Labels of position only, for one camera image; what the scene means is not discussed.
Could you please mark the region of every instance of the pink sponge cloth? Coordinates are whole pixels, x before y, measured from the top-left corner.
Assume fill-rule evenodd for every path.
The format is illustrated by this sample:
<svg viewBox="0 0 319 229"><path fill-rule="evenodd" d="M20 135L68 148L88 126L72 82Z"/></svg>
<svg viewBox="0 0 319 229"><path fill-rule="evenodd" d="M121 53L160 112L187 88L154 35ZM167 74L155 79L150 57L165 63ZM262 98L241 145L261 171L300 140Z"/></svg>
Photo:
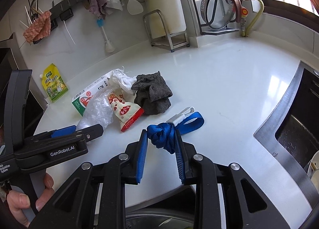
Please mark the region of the pink sponge cloth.
<svg viewBox="0 0 319 229"><path fill-rule="evenodd" d="M39 18L31 24L23 33L26 41L31 44L32 41L38 41L41 38L50 35L51 31L51 12L46 11Z"/></svg>

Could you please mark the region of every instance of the yellow sauce pouch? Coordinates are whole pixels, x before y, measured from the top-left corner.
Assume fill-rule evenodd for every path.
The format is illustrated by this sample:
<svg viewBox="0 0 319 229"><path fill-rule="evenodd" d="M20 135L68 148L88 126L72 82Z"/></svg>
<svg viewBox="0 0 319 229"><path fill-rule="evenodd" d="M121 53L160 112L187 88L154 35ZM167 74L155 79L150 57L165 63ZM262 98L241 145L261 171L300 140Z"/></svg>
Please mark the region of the yellow sauce pouch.
<svg viewBox="0 0 319 229"><path fill-rule="evenodd" d="M54 64L50 64L43 72L42 86L49 95L52 102L63 96L68 88L66 87L58 68Z"/></svg>

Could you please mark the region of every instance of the blue fabric loop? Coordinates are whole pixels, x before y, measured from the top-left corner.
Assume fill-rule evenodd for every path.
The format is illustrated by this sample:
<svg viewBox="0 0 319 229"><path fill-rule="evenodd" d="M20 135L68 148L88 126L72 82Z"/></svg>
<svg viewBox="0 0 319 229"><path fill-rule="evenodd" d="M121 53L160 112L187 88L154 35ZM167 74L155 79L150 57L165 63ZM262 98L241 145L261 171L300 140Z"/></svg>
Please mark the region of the blue fabric loop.
<svg viewBox="0 0 319 229"><path fill-rule="evenodd" d="M195 131L202 127L204 118L198 112L184 119L180 124L174 127L173 124L160 123L159 125L149 125L147 127L147 137L152 141L156 148L164 148L170 154L175 153L175 129L178 129L181 135Z"/></svg>

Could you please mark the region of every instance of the window frame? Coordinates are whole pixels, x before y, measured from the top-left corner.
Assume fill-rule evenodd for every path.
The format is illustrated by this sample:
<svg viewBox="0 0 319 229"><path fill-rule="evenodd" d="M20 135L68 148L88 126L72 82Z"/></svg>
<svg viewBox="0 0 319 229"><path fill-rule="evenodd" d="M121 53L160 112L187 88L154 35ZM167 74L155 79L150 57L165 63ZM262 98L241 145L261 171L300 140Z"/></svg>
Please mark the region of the window frame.
<svg viewBox="0 0 319 229"><path fill-rule="evenodd" d="M290 19L310 29L313 29L316 32L319 32L319 17L314 13L283 1L262 1L265 5L264 12Z"/></svg>

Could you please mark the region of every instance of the white spatula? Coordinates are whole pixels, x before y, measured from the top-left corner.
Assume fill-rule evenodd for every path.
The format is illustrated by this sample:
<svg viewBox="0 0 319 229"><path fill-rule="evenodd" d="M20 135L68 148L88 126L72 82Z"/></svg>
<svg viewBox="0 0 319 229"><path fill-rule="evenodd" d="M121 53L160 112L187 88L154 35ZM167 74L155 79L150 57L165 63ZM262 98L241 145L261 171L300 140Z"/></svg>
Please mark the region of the white spatula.
<svg viewBox="0 0 319 229"><path fill-rule="evenodd" d="M143 6L137 0L129 0L127 3L127 11L131 15L137 15L143 12Z"/></svg>

